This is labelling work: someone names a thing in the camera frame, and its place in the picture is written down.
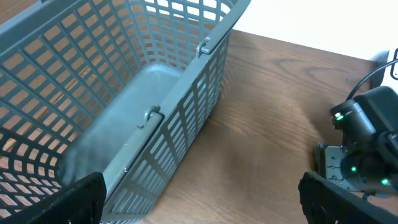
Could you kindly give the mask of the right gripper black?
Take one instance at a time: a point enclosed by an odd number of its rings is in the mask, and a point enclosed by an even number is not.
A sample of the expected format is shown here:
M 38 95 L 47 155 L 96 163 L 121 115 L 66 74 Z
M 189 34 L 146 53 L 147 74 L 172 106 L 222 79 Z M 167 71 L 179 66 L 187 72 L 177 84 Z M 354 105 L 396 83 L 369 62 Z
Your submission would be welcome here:
M 349 152 L 341 146 L 319 144 L 313 150 L 318 175 L 350 192 L 397 195 L 397 171 L 377 152 Z

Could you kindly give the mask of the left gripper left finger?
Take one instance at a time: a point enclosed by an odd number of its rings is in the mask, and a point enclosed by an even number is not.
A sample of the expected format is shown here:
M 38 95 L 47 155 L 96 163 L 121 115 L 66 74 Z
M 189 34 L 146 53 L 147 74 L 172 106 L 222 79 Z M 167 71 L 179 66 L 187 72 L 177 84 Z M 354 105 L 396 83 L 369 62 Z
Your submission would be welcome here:
M 105 199 L 103 174 L 94 172 L 5 218 L 1 224 L 99 224 Z

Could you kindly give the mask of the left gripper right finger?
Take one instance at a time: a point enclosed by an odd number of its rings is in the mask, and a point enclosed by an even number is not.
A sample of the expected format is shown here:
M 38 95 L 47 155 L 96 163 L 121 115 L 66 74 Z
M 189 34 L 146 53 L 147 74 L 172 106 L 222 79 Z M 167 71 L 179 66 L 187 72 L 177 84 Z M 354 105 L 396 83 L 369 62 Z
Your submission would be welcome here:
M 397 224 L 397 216 L 314 172 L 306 172 L 298 190 L 303 214 L 311 224 Z

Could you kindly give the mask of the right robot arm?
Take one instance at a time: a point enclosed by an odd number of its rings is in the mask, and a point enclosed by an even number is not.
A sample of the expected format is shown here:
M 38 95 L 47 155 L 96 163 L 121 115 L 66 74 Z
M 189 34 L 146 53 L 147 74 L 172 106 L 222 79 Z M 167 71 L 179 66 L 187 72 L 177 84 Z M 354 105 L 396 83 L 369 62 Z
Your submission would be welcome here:
M 330 110 L 340 145 L 319 144 L 316 172 L 352 192 L 397 194 L 397 95 L 379 86 Z

